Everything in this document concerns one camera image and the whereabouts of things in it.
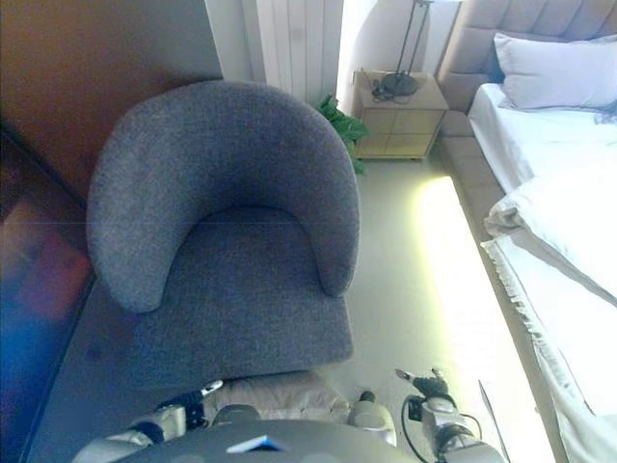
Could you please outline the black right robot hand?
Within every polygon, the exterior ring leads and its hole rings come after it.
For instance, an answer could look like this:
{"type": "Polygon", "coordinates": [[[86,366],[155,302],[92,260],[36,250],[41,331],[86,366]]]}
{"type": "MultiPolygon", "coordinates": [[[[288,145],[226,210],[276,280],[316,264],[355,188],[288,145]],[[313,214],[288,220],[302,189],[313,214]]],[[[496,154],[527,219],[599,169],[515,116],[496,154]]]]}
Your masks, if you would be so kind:
{"type": "Polygon", "coordinates": [[[417,376],[401,368],[394,370],[396,376],[412,384],[426,398],[443,397],[450,401],[454,399],[449,394],[448,385],[438,368],[431,368],[431,376],[417,376]]]}

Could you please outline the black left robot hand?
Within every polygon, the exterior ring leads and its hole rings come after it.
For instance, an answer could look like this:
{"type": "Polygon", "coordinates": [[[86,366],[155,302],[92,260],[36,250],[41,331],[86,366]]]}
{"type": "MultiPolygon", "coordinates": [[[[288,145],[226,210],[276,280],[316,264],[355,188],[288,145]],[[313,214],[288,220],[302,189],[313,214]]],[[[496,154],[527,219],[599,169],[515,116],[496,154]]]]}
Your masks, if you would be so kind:
{"type": "Polygon", "coordinates": [[[186,428],[188,430],[208,426],[208,420],[205,417],[203,402],[209,395],[212,395],[221,389],[223,385],[223,380],[215,380],[201,387],[197,391],[188,394],[187,402],[184,405],[186,428]]]}

